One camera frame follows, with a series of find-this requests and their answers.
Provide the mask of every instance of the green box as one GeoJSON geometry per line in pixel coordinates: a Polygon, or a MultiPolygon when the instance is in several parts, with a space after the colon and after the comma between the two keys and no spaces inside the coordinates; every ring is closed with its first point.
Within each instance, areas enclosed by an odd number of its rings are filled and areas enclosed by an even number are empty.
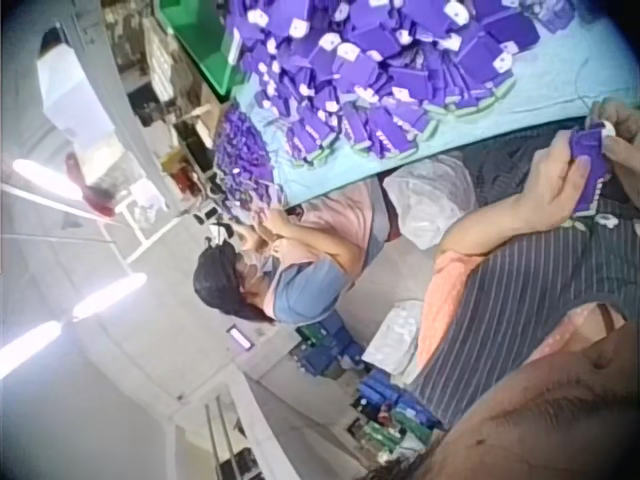
{"type": "Polygon", "coordinates": [[[224,99],[244,75],[227,60],[231,42],[214,5],[212,0],[158,0],[156,16],[173,31],[211,90],[224,99]]]}

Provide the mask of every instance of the pile of purple bags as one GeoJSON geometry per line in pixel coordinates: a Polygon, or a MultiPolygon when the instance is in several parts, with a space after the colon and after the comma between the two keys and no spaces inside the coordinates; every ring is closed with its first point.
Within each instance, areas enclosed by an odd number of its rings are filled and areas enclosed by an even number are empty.
{"type": "Polygon", "coordinates": [[[216,168],[227,199],[245,211],[255,198],[271,204],[273,170],[266,145],[251,119],[233,103],[214,138],[216,168]]]}
{"type": "Polygon", "coordinates": [[[513,85],[513,56],[574,17],[569,0],[232,0],[262,108],[287,119],[295,166],[317,166],[342,134],[356,151],[410,155],[432,113],[484,110],[513,85]]]}

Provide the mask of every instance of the white plastic bag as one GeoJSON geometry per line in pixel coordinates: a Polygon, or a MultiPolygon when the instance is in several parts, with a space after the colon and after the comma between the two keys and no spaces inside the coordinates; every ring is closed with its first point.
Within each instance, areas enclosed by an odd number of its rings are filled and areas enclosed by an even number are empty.
{"type": "Polygon", "coordinates": [[[415,356],[422,302],[397,302],[382,322],[362,359],[391,375],[402,375],[415,356]]]}
{"type": "Polygon", "coordinates": [[[400,232],[422,250],[438,244],[456,220],[476,208],[469,172],[447,155],[406,165],[383,185],[398,212],[400,232]]]}

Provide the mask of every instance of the person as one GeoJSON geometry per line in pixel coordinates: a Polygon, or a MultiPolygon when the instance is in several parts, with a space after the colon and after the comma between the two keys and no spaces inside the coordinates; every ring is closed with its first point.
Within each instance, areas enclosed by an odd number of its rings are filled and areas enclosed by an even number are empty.
{"type": "Polygon", "coordinates": [[[397,236],[394,212],[377,178],[306,202],[298,216],[270,209],[253,227],[234,226],[240,252],[228,241],[205,249],[195,292],[209,307],[244,320],[320,321],[397,236]]]}
{"type": "Polygon", "coordinates": [[[559,132],[521,191],[447,232],[438,258],[471,273],[412,387],[448,432],[365,479],[640,478],[640,113],[607,99],[593,120],[618,135],[605,140],[615,175],[599,204],[617,223],[566,225],[589,162],[559,132]],[[585,306],[566,341],[525,362],[585,306]]]}

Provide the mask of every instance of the fluorescent light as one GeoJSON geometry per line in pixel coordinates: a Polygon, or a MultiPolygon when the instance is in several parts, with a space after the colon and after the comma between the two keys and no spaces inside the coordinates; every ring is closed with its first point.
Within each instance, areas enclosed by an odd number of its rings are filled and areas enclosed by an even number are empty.
{"type": "Polygon", "coordinates": [[[134,273],[92,293],[75,306],[73,309],[73,321],[77,322],[78,320],[102,312],[140,288],[146,281],[147,276],[144,273],[134,273]]]}
{"type": "Polygon", "coordinates": [[[13,162],[13,169],[39,187],[72,200],[82,198],[82,190],[64,175],[43,167],[33,160],[18,159],[13,162]]]}
{"type": "Polygon", "coordinates": [[[233,337],[233,339],[240,344],[245,350],[251,350],[253,348],[253,342],[249,340],[235,325],[227,330],[227,333],[233,337]]]}
{"type": "Polygon", "coordinates": [[[0,350],[0,379],[6,377],[16,367],[53,342],[61,331],[62,325],[58,322],[43,323],[2,347],[0,350]]]}

